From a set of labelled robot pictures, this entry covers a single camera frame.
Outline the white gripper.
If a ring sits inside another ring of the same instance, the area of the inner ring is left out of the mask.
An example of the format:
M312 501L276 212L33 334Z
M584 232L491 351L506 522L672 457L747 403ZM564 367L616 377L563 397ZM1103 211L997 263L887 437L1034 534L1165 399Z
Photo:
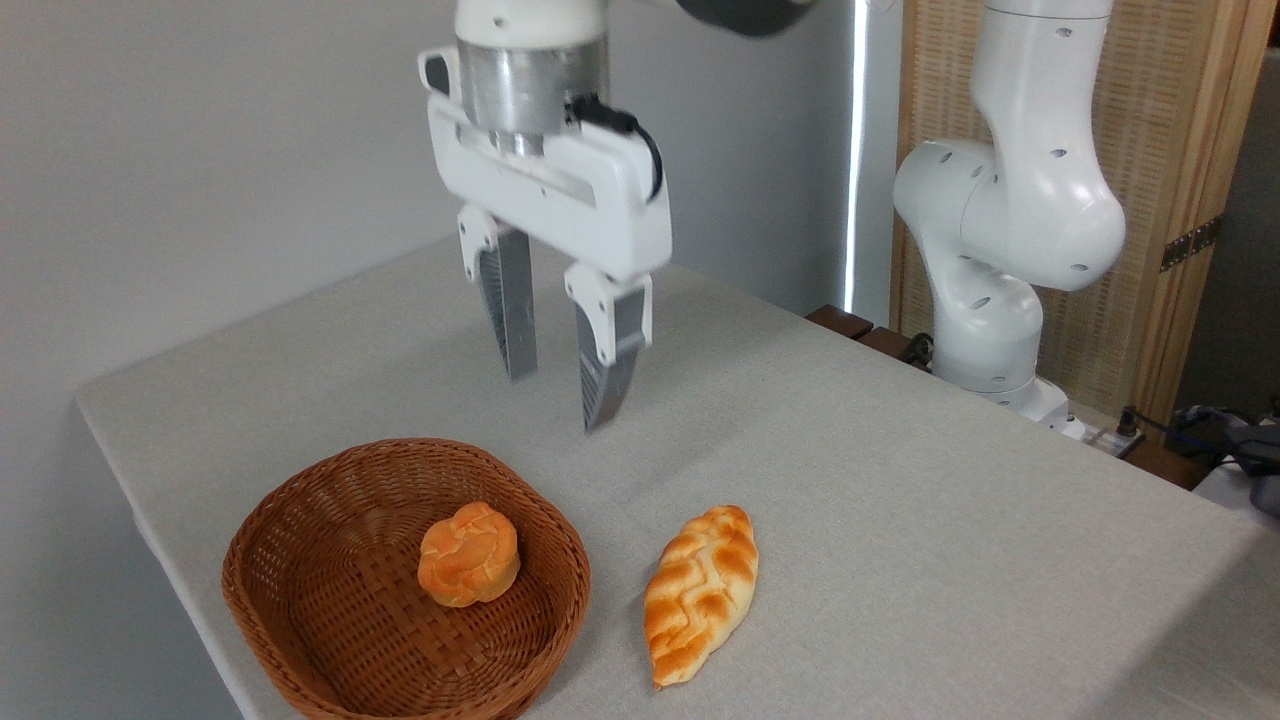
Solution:
M436 168L471 204L458 214L463 272L481 291L512 382L538 369L527 234L581 261L564 273L564 288L576 311L582 425L591 433L621 410L637 356L652 345L646 273L671 260L672 227L655 143L636 118L595 95L567 110L570 123L545 138L543 154L521 156L497 149L460 102L439 92L428 100Z

